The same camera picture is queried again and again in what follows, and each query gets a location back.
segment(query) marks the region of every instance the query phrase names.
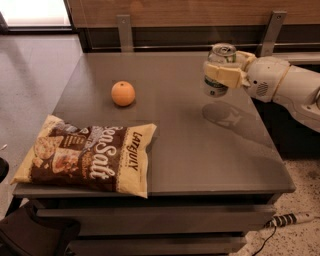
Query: orange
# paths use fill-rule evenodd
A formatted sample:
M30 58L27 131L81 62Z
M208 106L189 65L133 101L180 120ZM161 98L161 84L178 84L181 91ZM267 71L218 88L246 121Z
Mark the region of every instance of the orange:
M111 97L114 103L121 107L125 107L134 101L136 93L132 84L126 81L119 81L113 85Z

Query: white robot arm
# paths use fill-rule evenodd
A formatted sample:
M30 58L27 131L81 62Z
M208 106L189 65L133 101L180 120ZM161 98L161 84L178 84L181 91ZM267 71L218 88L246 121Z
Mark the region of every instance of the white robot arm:
M320 132L320 73L290 65L279 58L256 58L245 52L236 52L233 63L206 61L204 71L206 79L214 81L206 86L207 94L219 96L223 85L228 88L244 86L252 98L280 104L298 122Z

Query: drawer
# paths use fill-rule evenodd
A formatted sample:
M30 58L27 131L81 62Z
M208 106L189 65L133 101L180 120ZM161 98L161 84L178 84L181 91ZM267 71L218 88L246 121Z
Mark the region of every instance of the drawer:
M72 241L69 249L75 256L104 255L212 255L237 252L246 244L243 237L215 235L175 235L161 237L127 237L105 240Z
M272 205L38 209L39 217L81 223L81 236L247 232L272 218Z

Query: cable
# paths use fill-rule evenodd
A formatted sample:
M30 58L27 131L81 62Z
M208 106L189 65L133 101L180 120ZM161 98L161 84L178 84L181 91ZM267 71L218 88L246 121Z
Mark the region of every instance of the cable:
M277 231L277 226L274 226L274 230L273 230L272 234L271 234L266 240L264 240L261 248L260 248L258 251L256 251L254 254L252 254L252 256L257 255L259 252L261 252L261 251L263 250L263 248L264 248L264 246L266 245L267 241L268 241L271 237L273 237L273 235L276 233L276 231Z

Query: gray floor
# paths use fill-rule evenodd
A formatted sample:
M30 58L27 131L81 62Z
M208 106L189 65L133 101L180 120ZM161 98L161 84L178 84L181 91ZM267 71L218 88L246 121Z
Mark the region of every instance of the gray floor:
M0 152L10 164L0 184L0 219L11 200L15 170L50 114L80 56L77 36L0 37ZM320 215L320 160L285 159L297 190L276 203L277 214L311 211ZM250 232L248 244L233 256L252 255L272 230ZM320 219L279 228L259 255L320 255Z

